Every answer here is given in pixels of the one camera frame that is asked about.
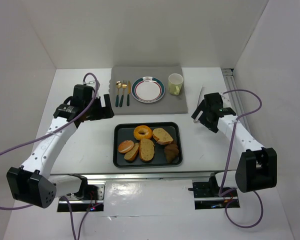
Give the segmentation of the small bread slice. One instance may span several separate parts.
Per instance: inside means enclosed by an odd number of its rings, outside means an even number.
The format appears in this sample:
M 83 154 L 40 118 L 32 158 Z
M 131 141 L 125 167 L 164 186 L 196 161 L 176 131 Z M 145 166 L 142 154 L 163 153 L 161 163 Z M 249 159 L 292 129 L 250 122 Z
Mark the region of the small bread slice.
M 137 157 L 138 152 L 139 152 L 139 143 L 135 143 L 133 148 L 124 155 L 124 159 L 127 162 L 133 162 Z

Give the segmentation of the large oval bread slice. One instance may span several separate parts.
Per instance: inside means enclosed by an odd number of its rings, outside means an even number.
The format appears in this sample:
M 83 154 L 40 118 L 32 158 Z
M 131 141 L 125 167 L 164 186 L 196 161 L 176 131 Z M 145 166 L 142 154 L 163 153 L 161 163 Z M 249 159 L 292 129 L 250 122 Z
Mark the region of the large oval bread slice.
M 150 162 L 155 155 L 155 144 L 151 139 L 143 138 L 139 142 L 139 156 L 143 162 Z

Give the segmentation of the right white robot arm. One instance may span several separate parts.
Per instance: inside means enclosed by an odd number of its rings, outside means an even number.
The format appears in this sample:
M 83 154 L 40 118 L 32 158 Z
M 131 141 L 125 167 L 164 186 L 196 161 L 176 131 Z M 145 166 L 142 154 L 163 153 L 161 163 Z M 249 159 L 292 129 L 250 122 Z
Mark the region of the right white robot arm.
M 204 95 L 192 118 L 214 133 L 223 133 L 230 141 L 225 169 L 221 182 L 218 184 L 221 197 L 227 193 L 223 191 L 229 170 L 232 150 L 239 154 L 239 162 L 235 171 L 235 187 L 243 193 L 270 189 L 277 185 L 277 152 L 266 148 L 259 143 L 242 125 L 240 119 L 255 113 L 262 107 L 262 101 L 255 93 L 250 93 L 259 101 L 259 107 L 251 112 L 238 116 L 231 107 L 225 107 L 222 93 L 209 93 Z

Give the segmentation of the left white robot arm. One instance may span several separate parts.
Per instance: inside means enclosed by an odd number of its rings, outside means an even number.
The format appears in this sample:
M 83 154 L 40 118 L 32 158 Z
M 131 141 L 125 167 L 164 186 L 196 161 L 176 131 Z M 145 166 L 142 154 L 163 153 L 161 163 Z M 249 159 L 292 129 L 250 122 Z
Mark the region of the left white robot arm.
M 74 194 L 83 199 L 88 180 L 79 174 L 51 176 L 51 171 L 63 147 L 85 121 L 110 119 L 114 116 L 109 94 L 102 106 L 98 91 L 92 86 L 77 84 L 73 95 L 60 104 L 44 138 L 20 167 L 11 167 L 7 174 L 8 185 L 15 200 L 43 209 L 55 198 Z

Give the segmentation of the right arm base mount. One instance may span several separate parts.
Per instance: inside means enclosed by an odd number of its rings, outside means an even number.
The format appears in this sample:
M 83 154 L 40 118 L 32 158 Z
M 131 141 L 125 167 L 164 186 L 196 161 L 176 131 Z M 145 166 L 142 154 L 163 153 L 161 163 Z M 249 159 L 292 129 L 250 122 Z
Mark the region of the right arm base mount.
M 217 184 L 215 174 L 212 173 L 208 180 L 194 181 L 188 191 L 193 193 L 194 208 L 196 210 L 240 208 L 238 193 L 236 190 L 219 196 L 220 187 Z

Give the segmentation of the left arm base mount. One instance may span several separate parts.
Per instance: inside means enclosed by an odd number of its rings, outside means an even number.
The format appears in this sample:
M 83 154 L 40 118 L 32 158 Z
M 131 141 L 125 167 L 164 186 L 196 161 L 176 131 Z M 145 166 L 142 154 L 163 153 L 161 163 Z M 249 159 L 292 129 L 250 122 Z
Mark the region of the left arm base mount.
M 73 212 L 102 212 L 104 210 L 104 183 L 89 183 L 79 174 L 53 176 L 58 197 L 57 212 L 68 213 L 70 204 Z

